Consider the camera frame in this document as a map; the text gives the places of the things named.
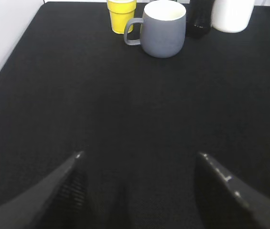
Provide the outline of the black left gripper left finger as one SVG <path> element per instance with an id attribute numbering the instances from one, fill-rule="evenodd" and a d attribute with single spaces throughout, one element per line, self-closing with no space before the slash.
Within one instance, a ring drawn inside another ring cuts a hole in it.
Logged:
<path id="1" fill-rule="evenodd" d="M 86 204 L 85 153 L 0 206 L 0 229 L 75 229 Z"/>

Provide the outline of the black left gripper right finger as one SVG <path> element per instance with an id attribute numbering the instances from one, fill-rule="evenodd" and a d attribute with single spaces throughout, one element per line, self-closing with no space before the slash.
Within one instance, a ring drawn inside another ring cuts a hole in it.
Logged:
<path id="1" fill-rule="evenodd" d="M 202 152 L 195 162 L 195 201 L 206 229 L 270 229 L 270 198 Z"/>

